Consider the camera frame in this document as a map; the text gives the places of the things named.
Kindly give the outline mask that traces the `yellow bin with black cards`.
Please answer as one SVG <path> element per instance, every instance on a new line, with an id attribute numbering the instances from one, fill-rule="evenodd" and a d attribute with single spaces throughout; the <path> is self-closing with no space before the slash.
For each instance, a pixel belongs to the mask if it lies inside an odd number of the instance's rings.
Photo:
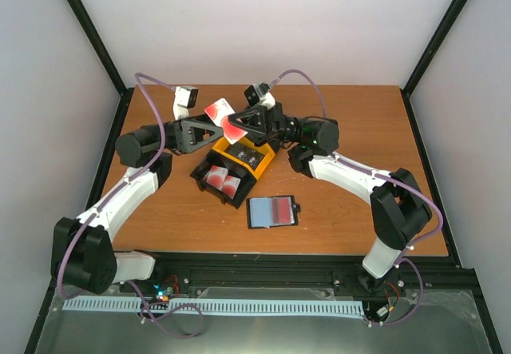
<path id="1" fill-rule="evenodd" d="M 243 167 L 258 181 L 275 159 L 279 151 L 279 143 L 277 140 L 272 140 L 256 146 L 248 137 L 242 137 L 231 144 L 226 137 L 222 137 L 213 145 L 212 151 L 235 165 Z"/>

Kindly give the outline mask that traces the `black card holder wallet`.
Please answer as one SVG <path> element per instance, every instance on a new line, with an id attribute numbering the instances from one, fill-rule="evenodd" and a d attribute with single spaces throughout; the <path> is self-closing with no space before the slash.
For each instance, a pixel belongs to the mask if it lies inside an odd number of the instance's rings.
<path id="1" fill-rule="evenodd" d="M 246 200 L 249 229 L 272 229 L 299 223 L 301 206 L 292 195 L 252 197 Z"/>

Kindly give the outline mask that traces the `red white card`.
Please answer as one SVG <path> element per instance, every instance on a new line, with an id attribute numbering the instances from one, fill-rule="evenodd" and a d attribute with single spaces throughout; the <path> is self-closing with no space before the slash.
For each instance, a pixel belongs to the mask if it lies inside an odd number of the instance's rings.
<path id="1" fill-rule="evenodd" d="M 228 116 L 234 114 L 234 109 L 225 98 L 220 98 L 204 109 L 204 112 L 212 120 L 213 124 L 219 126 L 227 141 L 234 145 L 247 135 L 247 132 L 229 122 Z"/>
<path id="2" fill-rule="evenodd" d="M 292 225 L 295 222 L 291 197 L 273 197 L 271 199 L 272 225 Z"/>

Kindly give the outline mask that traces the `black bin with red cards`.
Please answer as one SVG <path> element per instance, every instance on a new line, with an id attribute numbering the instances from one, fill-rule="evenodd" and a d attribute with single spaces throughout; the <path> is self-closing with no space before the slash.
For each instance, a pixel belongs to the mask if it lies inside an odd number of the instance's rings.
<path id="1" fill-rule="evenodd" d="M 244 203 L 257 182 L 248 168 L 214 150 L 207 153 L 190 177 L 200 191 L 207 191 L 236 209 Z"/>

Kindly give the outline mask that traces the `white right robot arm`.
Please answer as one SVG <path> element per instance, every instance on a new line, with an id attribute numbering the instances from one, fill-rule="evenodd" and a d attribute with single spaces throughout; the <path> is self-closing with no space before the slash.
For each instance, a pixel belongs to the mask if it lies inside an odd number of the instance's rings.
<path id="1" fill-rule="evenodd" d="M 410 171 L 382 171 L 338 153 L 335 119 L 292 117 L 275 104 L 270 109 L 256 105 L 230 114 L 228 122 L 245 131 L 257 145 L 273 140 L 291 143 L 287 154 L 295 172 L 336 185 L 370 206 L 376 238 L 362 267 L 376 280 L 399 264 L 411 241 L 432 218 L 432 206 Z"/>

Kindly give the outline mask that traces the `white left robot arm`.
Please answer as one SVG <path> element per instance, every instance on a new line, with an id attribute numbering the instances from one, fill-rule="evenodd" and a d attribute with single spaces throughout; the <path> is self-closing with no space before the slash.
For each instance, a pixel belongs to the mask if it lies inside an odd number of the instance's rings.
<path id="1" fill-rule="evenodd" d="M 115 150 L 126 171 L 92 207 L 74 219 L 63 217 L 54 227 L 51 273 L 57 294 L 64 287 L 102 294 L 111 284 L 138 280 L 149 292 L 161 290 L 166 272 L 153 256 L 119 253 L 113 240 L 133 212 L 168 180 L 172 159 L 190 154 L 223 136 L 221 127 L 201 114 L 166 123 L 144 125 L 116 140 Z"/>

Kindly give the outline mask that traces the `red white credit cards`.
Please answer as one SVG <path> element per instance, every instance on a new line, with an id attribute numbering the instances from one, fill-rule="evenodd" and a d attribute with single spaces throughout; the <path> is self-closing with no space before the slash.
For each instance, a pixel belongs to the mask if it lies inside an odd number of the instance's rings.
<path id="1" fill-rule="evenodd" d="M 231 199 L 236 195 L 241 179 L 229 174 L 228 169 L 213 165 L 205 174 L 204 180 Z"/>

